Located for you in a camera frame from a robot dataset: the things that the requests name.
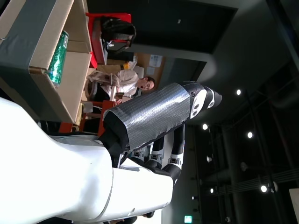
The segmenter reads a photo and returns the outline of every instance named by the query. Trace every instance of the chair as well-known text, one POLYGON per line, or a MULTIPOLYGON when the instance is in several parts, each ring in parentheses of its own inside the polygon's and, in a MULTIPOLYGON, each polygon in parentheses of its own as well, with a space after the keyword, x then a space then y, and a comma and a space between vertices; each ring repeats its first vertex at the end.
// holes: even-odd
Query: chair
MULTIPOLYGON (((111 16, 120 18, 123 21, 131 22, 131 15, 127 13, 100 13, 100 14, 93 14, 93 13, 86 13, 86 16, 89 17, 88 21, 88 31, 89 36, 91 38, 93 53, 92 53, 92 59, 90 66, 93 68, 97 68, 98 64, 105 64, 105 55, 104 55, 104 49, 103 45, 100 39, 100 24, 96 25, 96 29, 94 29, 94 20, 96 18, 102 17, 102 16, 111 16)), ((122 40, 115 40, 115 42, 126 42, 122 40)))

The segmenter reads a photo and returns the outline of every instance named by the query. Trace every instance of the red chair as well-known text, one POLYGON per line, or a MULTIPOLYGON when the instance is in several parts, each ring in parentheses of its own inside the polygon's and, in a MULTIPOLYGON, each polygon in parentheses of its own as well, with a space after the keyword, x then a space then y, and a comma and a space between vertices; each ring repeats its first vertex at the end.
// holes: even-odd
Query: red chair
MULTIPOLYGON (((99 123, 99 128, 98 128, 98 132, 97 135, 100 137, 105 129, 103 126, 103 116, 106 110, 112 108, 115 106, 115 102, 114 101, 108 101, 108 100, 104 100, 103 102, 93 102, 94 106, 99 106, 102 108, 101 114, 95 114, 95 113, 83 113, 82 114, 82 119, 80 121, 80 126, 79 126, 79 131, 83 132, 84 131, 84 126, 85 126, 85 122, 86 122, 86 117, 92 117, 92 118, 100 118, 100 123, 99 123)), ((59 128, 59 132, 60 133, 70 133, 72 132, 73 128, 73 124, 68 124, 68 123, 61 123, 60 128, 59 128)))
MULTIPOLYGON (((89 17, 88 21, 88 31, 89 31, 89 36, 91 38, 91 43, 92 43, 92 48, 93 48, 93 53, 92 53, 92 59, 91 59, 91 64, 90 66, 93 68, 97 68, 98 62, 103 63, 104 62, 104 57, 103 57, 103 47, 102 44, 100 43, 100 27, 97 27, 96 33, 93 32, 93 26, 94 26, 94 20, 95 18, 99 18, 102 16, 111 16, 111 17, 116 17, 119 18, 123 21, 130 22, 131 23, 131 14, 128 13, 86 13, 86 16, 89 17)), ((126 42, 122 40, 115 40, 115 42, 126 42)))

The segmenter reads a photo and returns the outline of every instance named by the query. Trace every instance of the person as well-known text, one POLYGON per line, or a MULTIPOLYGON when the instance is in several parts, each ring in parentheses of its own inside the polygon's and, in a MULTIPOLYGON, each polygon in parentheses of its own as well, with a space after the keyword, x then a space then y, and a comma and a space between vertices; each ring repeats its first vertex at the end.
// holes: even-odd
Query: person
POLYGON ((137 88, 143 91, 155 87, 152 77, 139 78, 133 70, 120 70, 117 73, 107 74, 94 71, 87 77, 85 94, 88 100, 102 102, 110 100, 112 87, 116 86, 116 92, 125 93, 125 96, 134 95, 137 88))

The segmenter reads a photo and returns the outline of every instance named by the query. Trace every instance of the box flap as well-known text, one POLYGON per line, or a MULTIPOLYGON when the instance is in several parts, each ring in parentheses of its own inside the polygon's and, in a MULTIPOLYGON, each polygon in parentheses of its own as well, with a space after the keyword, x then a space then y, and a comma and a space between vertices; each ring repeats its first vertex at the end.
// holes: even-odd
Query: box flap
POLYGON ((76 120, 91 55, 67 52, 61 84, 57 90, 70 116, 76 120))
POLYGON ((69 41, 67 44, 67 51, 70 52, 88 53, 87 49, 86 42, 69 41))
POLYGON ((43 30, 30 66, 48 69, 74 0, 57 0, 43 30))
POLYGON ((43 114, 39 115, 39 119, 65 122, 65 123, 74 123, 75 118, 72 118, 69 112, 67 111, 66 106, 64 105, 62 99, 54 88, 53 83, 51 82, 48 74, 30 74, 33 81, 39 87, 40 91, 44 95, 44 98, 47 100, 47 104, 51 107, 51 110, 47 110, 46 104, 40 103, 41 107, 44 106, 43 114))
POLYGON ((70 41, 86 43, 84 53, 92 51, 83 0, 74 1, 64 30, 70 35, 70 41))

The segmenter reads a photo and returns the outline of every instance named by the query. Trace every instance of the black ceiling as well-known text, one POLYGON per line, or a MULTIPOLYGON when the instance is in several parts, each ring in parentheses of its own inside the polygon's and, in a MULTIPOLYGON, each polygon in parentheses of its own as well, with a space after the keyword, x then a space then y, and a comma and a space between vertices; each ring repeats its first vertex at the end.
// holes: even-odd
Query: black ceiling
POLYGON ((196 81, 206 62, 180 58, 166 58, 159 88, 169 83, 181 83, 185 80, 196 81))
POLYGON ((135 43, 212 53, 236 9, 188 0, 88 0, 90 13, 129 13, 135 43))

